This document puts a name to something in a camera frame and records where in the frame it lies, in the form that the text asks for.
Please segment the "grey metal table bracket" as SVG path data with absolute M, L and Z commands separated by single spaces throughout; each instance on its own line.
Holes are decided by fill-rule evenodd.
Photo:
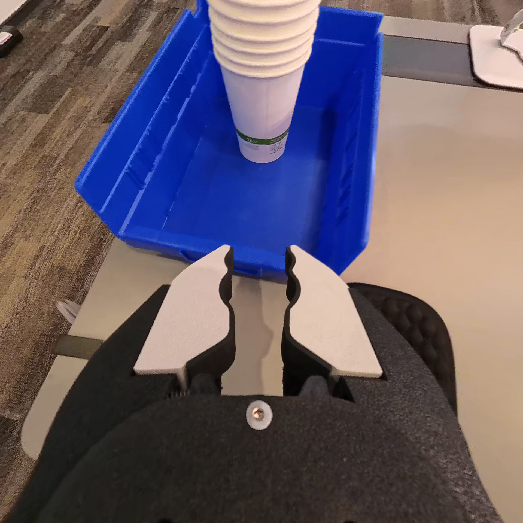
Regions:
M 53 351 L 58 356 L 89 360 L 102 344 L 100 339 L 63 335 L 57 340 Z

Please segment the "blue plastic bin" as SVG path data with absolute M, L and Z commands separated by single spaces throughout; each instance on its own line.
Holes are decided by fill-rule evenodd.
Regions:
M 239 150 L 206 1 L 185 10 L 75 180 L 127 245 L 285 278 L 298 245 L 337 274 L 366 248 L 373 203 L 382 13 L 321 6 L 283 156 Z

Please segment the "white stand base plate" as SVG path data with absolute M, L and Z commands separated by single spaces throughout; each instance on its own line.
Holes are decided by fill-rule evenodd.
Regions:
M 476 25 L 469 30 L 474 75 L 494 87 L 522 90 L 522 27 L 500 42 L 502 27 Z

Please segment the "stack of nested white cups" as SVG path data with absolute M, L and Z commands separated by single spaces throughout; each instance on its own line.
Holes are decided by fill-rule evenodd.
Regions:
M 254 163 L 284 153 L 320 1 L 208 1 L 241 154 Z

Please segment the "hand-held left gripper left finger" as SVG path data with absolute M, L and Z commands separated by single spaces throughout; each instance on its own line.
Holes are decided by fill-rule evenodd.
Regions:
M 236 354 L 234 250 L 222 245 L 169 285 L 137 360 L 137 375 L 172 375 L 182 391 L 221 394 Z

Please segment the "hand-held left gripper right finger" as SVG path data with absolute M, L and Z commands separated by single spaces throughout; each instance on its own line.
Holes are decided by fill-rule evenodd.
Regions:
M 350 396 L 345 378 L 382 379 L 382 366 L 342 278 L 297 245 L 286 250 L 285 272 L 284 396 L 298 396 L 316 376 L 329 396 Z

